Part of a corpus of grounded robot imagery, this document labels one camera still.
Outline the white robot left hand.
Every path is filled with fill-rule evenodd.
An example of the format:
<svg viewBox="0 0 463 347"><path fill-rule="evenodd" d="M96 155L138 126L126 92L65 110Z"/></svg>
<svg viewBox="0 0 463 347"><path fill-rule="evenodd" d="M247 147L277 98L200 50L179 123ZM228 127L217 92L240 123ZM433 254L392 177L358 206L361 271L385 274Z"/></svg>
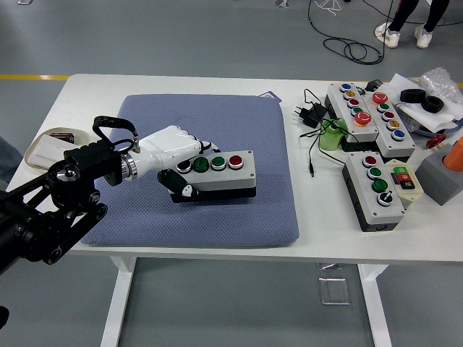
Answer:
<svg viewBox="0 0 463 347"><path fill-rule="evenodd" d="M149 171L156 171L159 183L170 192L193 201L201 200L205 195L177 173L174 167L206 150L220 151L212 142L201 141L178 126L168 126L141 139L138 150L129 151L128 178L135 180Z"/></svg>

